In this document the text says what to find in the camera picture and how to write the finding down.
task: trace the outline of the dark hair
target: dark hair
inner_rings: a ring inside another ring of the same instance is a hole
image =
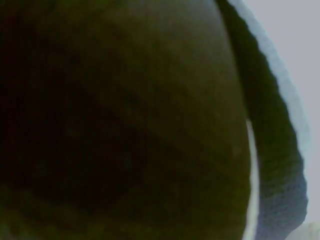
[[[246,111],[215,4],[39,2],[0,6],[0,224],[241,239]]]

